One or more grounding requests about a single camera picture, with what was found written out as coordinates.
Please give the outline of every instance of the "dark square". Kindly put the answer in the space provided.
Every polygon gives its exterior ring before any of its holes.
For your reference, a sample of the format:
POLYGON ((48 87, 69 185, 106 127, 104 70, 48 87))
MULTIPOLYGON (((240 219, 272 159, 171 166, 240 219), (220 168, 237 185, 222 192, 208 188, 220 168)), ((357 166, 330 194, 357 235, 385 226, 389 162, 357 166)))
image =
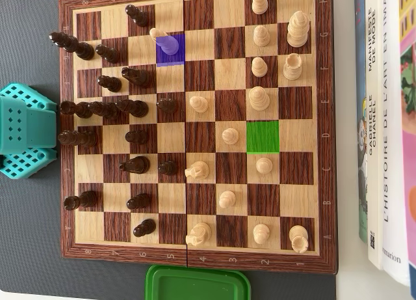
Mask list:
POLYGON ((307 231, 308 251, 315 251, 315 221, 310 217, 280 217, 280 245, 284 250, 293 250, 289 232, 300 225, 307 231))
POLYGON ((278 55, 296 54, 311 54, 311 27, 309 23, 309 32, 306 43, 300 48, 294 48, 287 42, 287 26, 289 22, 278 23, 278 55))
POLYGON ((87 211, 87 212, 103 212, 104 211, 104 202, 103 202, 103 190, 104 184, 103 183, 79 183, 78 184, 78 196, 80 196, 85 191, 95 191, 97 195, 97 203, 95 206, 92 207, 79 207, 79 211, 87 211))
POLYGON ((244 152, 217 152, 216 182, 218 184, 247 183, 247 154, 244 152))
POLYGON ((103 59, 103 68, 128 66, 129 43, 127 39, 128 38, 104 38, 103 40, 101 40, 101 44, 109 48, 117 49, 118 53, 120 54, 120 59, 116 64, 112 64, 111 62, 108 62, 105 59, 103 59))
POLYGON ((101 12, 77 14, 78 41, 93 41, 101 38, 101 12))
POLYGON ((214 0, 184 2, 185 30, 204 30, 214 27, 214 0))
POLYGON ((280 152, 280 184, 313 185, 312 152, 280 152))
POLYGON ((176 175, 159 174, 159 183, 185 183, 185 153, 169 152, 166 154, 157 154, 158 165, 160 165, 162 162, 169 160, 176 162, 176 175))
POLYGON ((216 245, 247 248, 247 216, 217 215, 216 245))
POLYGON ((130 159, 129 154, 105 154, 104 162, 104 183, 129 183, 130 175, 120 170, 120 163, 130 159))
POLYGON ((97 84, 100 75, 101 68, 78 70, 78 98, 101 97, 101 86, 97 84))
POLYGON ((185 245, 187 215, 159 213, 159 243, 185 245))
POLYGON ((185 123, 186 152, 215 152, 215 122, 185 123))
POLYGON ((145 131, 145 144, 130 143, 130 154, 157 154, 157 124, 130 124, 130 131, 145 131))
POLYGON ((254 57, 246 58, 246 88, 254 87, 276 88, 278 87, 278 57, 262 56, 267 64, 267 73, 264 77, 256 77, 252 72, 252 61, 254 57))
POLYGON ((150 205, 146 208, 131 210, 133 213, 158 213, 159 200, 157 196, 157 184, 130 184, 131 197, 139 194, 148 194, 150 196, 150 205))
POLYGON ((215 59, 245 58, 244 27, 214 30, 215 59))
POLYGON ((214 89, 214 61, 187 61, 185 63, 186 92, 214 89))
POLYGON ((97 144, 93 147, 78 145, 79 155, 101 155, 103 153, 103 126, 79 126, 78 131, 93 131, 97 135, 97 144))
POLYGON ((279 119, 312 119, 312 87, 280 87, 279 119))
POLYGON ((216 214, 215 184, 187 184, 187 214, 216 214))
POLYGON ((248 215, 278 217, 280 215, 279 185, 248 184, 248 215))
POLYGON ((104 240, 130 242, 129 212, 104 212, 104 240))
POLYGON ((246 91, 215 91, 216 121, 246 121, 246 91))

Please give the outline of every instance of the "dark wooden pawn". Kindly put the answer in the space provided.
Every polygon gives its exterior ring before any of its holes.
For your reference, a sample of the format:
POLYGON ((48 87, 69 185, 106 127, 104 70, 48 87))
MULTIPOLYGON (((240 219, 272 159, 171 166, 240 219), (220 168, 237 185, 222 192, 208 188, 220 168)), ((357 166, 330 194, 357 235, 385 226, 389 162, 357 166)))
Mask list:
POLYGON ((151 234, 156 229, 156 223, 152 219, 146 219, 141 222, 138 226, 135 227, 133 230, 133 235, 136 237, 142 237, 144 235, 151 234))
POLYGON ((68 100, 60 103, 60 113, 63 115, 74 115, 76 114, 78 117, 86 119, 92 116, 91 110, 88 109, 88 103, 81 102, 81 103, 74 103, 68 100))

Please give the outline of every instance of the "dark chess piece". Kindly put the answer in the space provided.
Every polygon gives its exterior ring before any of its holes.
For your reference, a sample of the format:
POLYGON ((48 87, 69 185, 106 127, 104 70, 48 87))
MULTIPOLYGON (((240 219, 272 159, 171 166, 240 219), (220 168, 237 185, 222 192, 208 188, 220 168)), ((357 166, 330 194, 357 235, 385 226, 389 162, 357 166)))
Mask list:
POLYGON ((127 207, 130 210, 145 208, 149 205, 150 195, 144 193, 134 196, 132 199, 129 199, 129 201, 127 201, 127 207))
POLYGON ((81 59, 89 61, 94 56, 94 48, 85 42, 78 42, 78 39, 72 35, 63 32, 52 32, 49 38, 59 48, 64 48, 68 53, 75 52, 81 59))
POLYGON ((88 103, 74 103, 69 102, 68 100, 60 103, 60 113, 63 115, 73 115, 76 114, 78 117, 86 119, 92 116, 92 112, 88 109, 88 103))
POLYGON ((97 116, 115 120, 120 114, 115 103, 92 102, 88 104, 88 109, 97 116))
POLYGON ((122 87, 120 79, 117 77, 107 77, 106 75, 99 76, 97 78, 97 83, 113 93, 117 93, 122 87))
POLYGON ((137 118, 142 118, 149 112, 148 105, 141 100, 119 100, 116 102, 116 106, 119 110, 137 118))
POLYGON ((175 161, 165 161, 159 165, 159 173, 165 175, 175 175, 177 172, 177 166, 175 161))
POLYGON ((151 83, 151 73, 147 70, 136 70, 128 67, 122 69, 124 79, 132 82, 139 87, 149 87, 151 83))
POLYGON ((127 171, 135 174, 142 174, 149 170, 149 159, 144 156, 137 156, 120 164, 121 171, 127 171))
POLYGON ((63 131, 58 135, 62 145, 93 147, 97 144, 97 135, 93 131, 63 131))
POLYGON ((103 44, 96 46, 96 52, 98 55, 103 57, 106 61, 116 64, 120 60, 120 53, 115 48, 108 48, 103 44))
POLYGON ((147 234, 151 234, 156 229, 156 223, 152 219, 146 219, 141 222, 140 225, 136 226, 133 230, 133 235, 136 237, 142 237, 147 234))
POLYGON ((64 207, 67 210, 78 209, 79 206, 88 208, 95 206, 98 197, 95 191, 85 191, 78 196, 69 196, 64 200, 64 207))
POLYGON ((149 24, 149 14, 138 9, 135 5, 127 5, 125 7, 125 13, 129 15, 139 27, 146 27, 149 24))

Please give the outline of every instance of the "chessboard square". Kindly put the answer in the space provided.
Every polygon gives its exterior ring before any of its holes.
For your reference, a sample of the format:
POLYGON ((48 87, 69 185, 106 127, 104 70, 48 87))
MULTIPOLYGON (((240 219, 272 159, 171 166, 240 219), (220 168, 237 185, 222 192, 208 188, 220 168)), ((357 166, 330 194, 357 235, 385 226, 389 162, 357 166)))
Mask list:
POLYGON ((103 126, 103 153, 129 154, 130 143, 125 140, 125 134, 130 130, 128 124, 121 126, 103 126))
POLYGON ((120 170, 120 164, 128 160, 129 154, 103 155, 104 183, 129 183, 129 173, 120 170))
POLYGON ((156 4, 155 28, 163 32, 183 31, 183 0, 156 4))
POLYGON ((253 35, 256 25, 246 26, 246 57, 276 56, 278 54, 278 26, 264 25, 270 35, 270 42, 266 46, 257 46, 253 35))
POLYGON ((217 215, 217 246, 247 248, 247 226, 247 217, 239 215, 217 215))
POLYGON ((187 184, 187 214, 216 214, 215 184, 187 184))
POLYGON ((185 63, 185 90, 214 90, 214 61, 187 61, 185 63))
POLYGON ((281 152, 312 152, 317 149, 317 126, 312 119, 279 120, 281 152))
POLYGON ((104 240, 130 242, 130 212, 104 212, 104 240))
POLYGON ((214 28, 243 26, 244 0, 214 0, 214 28))
POLYGON ((279 152, 279 121, 247 122, 247 154, 279 152))
POLYGON ((247 184, 247 154, 217 152, 216 182, 219 184, 247 184))
POLYGON ((312 113, 311 87, 279 88, 280 119, 312 119, 312 113))
POLYGON ((158 152, 185 152, 185 123, 157 124, 158 152))
POLYGON ((246 88, 246 59, 215 59, 215 89, 242 90, 246 88))
POLYGON ((187 177, 188 184, 213 184, 215 183, 215 154, 206 153, 187 153, 187 169, 197 161, 203 161, 208 165, 208 176, 204 179, 195 179, 191 176, 187 177))
POLYGON ((157 184, 159 213, 186 213, 185 184, 157 184))
POLYGON ((247 155, 247 183, 249 184, 279 184, 279 154, 248 154, 247 155), (267 174, 261 174, 256 164, 261 158, 271 160, 273 167, 267 174))
POLYGON ((185 31, 185 60, 214 60, 214 29, 185 31))
POLYGON ((214 0, 190 0, 185 1, 184 6, 186 31, 214 27, 214 0))
POLYGON ((313 153, 280 152, 280 184, 313 185, 313 153))
POLYGON ((265 89, 270 103, 265 110, 258 111, 253 109, 249 94, 251 89, 246 90, 247 121, 277 120, 279 118, 278 89, 265 89))
POLYGON ((262 217, 278 217, 280 215, 279 185, 248 184, 247 214, 262 217))
POLYGON ((217 152, 246 152, 246 122, 245 121, 217 121, 215 122, 215 150, 217 152), (232 145, 222 139, 222 132, 235 129, 239 133, 239 140, 232 145))
POLYGON ((246 121, 246 91, 215 91, 216 121, 246 121))
POLYGON ((187 215, 159 213, 159 243, 185 245, 187 215))
POLYGON ((104 212, 130 212, 127 201, 131 198, 129 183, 105 183, 104 212))
POLYGON ((215 152, 215 122, 185 123, 186 152, 215 152))

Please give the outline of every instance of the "chess piece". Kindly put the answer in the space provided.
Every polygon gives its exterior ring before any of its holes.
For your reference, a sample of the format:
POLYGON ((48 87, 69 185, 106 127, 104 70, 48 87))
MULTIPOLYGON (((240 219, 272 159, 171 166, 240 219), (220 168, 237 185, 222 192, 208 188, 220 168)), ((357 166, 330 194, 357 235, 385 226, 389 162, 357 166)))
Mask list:
POLYGON ((201 96, 191 97, 189 104, 197 113, 204 113, 208 110, 208 101, 206 98, 201 96))
POLYGON ((304 253, 309 247, 307 242, 307 230, 300 226, 296 225, 291 228, 289 231, 289 239, 292 242, 292 248, 298 253, 304 253))
POLYGON ((63 32, 52 32, 49 35, 52 42, 59 48, 64 48, 68 53, 75 52, 81 59, 89 61, 94 56, 94 48, 85 42, 78 42, 78 39, 72 35, 63 32))
POLYGON ((270 229, 267 225, 257 224, 253 229, 254 241, 259 245, 264 244, 270 237, 270 229))
POLYGON ((257 46, 266 46, 270 42, 270 34, 264 25, 254 29, 253 40, 257 46))
POLYGON ((137 118, 142 118, 149 112, 148 105, 141 100, 119 100, 116 102, 116 106, 119 110, 137 118))
POLYGON ((62 145, 93 147, 97 144, 97 135, 93 131, 63 131, 58 135, 62 145))
POLYGON ((248 93, 250 105, 256 111, 263 111, 270 105, 270 98, 263 87, 254 87, 248 93))
POLYGON ((286 57, 283 66, 283 75, 288 80, 296 80, 302 74, 302 60, 298 54, 290 54, 286 57))
POLYGON ((149 159, 144 156, 137 156, 120 164, 120 170, 135 174, 143 174, 149 170, 149 159))
POLYGON ((219 205, 221 208, 226 209, 235 205, 235 194, 232 191, 224 191, 220 195, 219 205))
POLYGON ((108 48, 103 44, 98 44, 96 46, 96 52, 98 55, 103 57, 106 61, 116 64, 120 60, 120 53, 115 48, 108 48))
POLYGON ((256 77, 264 77, 267 73, 267 64, 261 57, 256 57, 252 61, 252 72, 256 77))
POLYGON ((233 128, 226 129, 222 132, 222 139, 227 145, 234 145, 239 141, 239 132, 233 128))
POLYGON ((122 87, 120 79, 117 77, 107 77, 106 75, 99 76, 97 78, 97 83, 113 93, 117 93, 122 87))
POLYGON ((253 0, 252 10, 254 14, 261 15, 266 12, 268 8, 267 0, 253 0))
POLYGON ((190 234, 186 236, 187 245, 201 246, 211 237, 211 229, 207 223, 198 223, 195 225, 190 234))
POLYGON ((255 163, 255 168, 260 174, 268 174, 273 169, 273 162, 269 158, 260 158, 255 163))
POLYGON ((309 17, 302 11, 295 12, 287 26, 287 42, 294 48, 303 46, 308 38, 309 17))
POLYGON ((81 102, 81 103, 74 103, 68 100, 63 101, 60 103, 60 113, 63 115, 73 115, 76 114, 79 118, 90 118, 92 116, 92 112, 88 109, 88 103, 81 102))
POLYGON ((142 237, 144 235, 148 235, 153 233, 156 230, 156 223, 152 219, 146 219, 141 222, 138 226, 135 227, 133 230, 133 235, 136 237, 142 237))
POLYGON ((208 164, 203 161, 197 161, 190 165, 189 169, 185 169, 185 176, 191 176, 195 180, 202 180, 209 174, 208 164))
POLYGON ((149 24, 149 14, 138 9, 135 5, 127 5, 125 7, 125 13, 129 15, 139 27, 147 27, 149 24))
POLYGON ((78 209, 79 206, 89 208, 95 206, 98 196, 95 191, 85 191, 78 196, 69 196, 64 200, 64 207, 67 210, 78 209))

